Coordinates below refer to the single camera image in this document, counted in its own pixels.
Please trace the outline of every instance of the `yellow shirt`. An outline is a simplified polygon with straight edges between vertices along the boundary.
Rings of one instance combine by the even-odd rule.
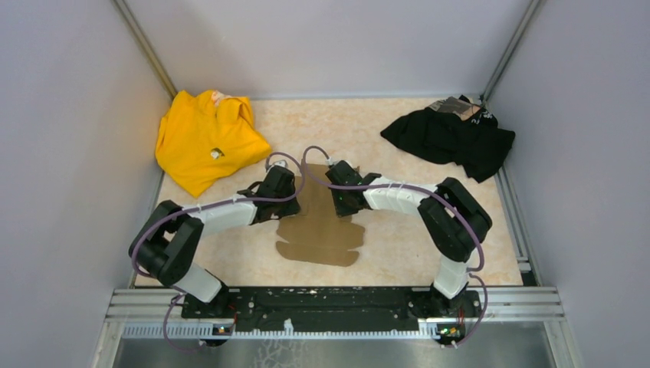
[[[182,90],[160,120],[158,164],[195,198],[216,179],[271,153],[271,146],[254,129],[251,101],[221,100],[217,95],[207,90],[192,97]]]

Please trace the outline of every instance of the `marble-patterned surface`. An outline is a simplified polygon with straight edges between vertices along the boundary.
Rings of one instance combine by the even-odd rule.
[[[492,217],[483,244],[485,268],[478,273],[489,285],[521,285],[521,277],[494,179],[481,184],[468,179],[454,163],[435,165],[397,150],[379,131],[395,118],[429,105],[433,99],[260,100],[253,101],[256,127],[274,150],[300,159],[305,147],[322,146],[332,157],[360,166],[361,173],[421,184],[436,184],[447,176],[459,179]],[[310,163],[324,163],[316,151]],[[160,200],[180,205],[205,204],[231,196],[264,178],[257,163],[218,180],[194,199],[165,177]],[[275,248],[277,222],[233,228],[204,238],[195,262],[226,284],[240,286],[371,286],[429,285],[438,270],[440,253],[419,219],[388,211],[365,211],[353,222],[366,227],[359,260],[349,267],[290,261]],[[472,264],[476,265],[476,251]],[[136,285],[157,281],[138,277]]]

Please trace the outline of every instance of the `gray wall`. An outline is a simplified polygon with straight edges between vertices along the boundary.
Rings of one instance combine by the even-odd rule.
[[[491,101],[517,132],[507,165],[585,367],[650,357],[649,6],[546,3]]]
[[[0,14],[0,365],[88,366],[169,102],[108,0]]]
[[[253,97],[482,92],[529,0],[129,0],[176,87]]]

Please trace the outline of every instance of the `brown cardboard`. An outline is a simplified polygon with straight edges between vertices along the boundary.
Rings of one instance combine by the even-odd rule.
[[[329,182],[325,176],[325,165],[307,164],[309,170],[319,179]],[[296,177],[296,187],[301,177]],[[347,267],[359,258],[353,249],[363,245],[366,229],[352,223],[352,216],[338,218],[332,194],[326,186],[318,184],[309,176],[305,187],[298,194],[300,212],[292,217],[280,219],[277,234],[284,241],[275,247],[286,259]]]

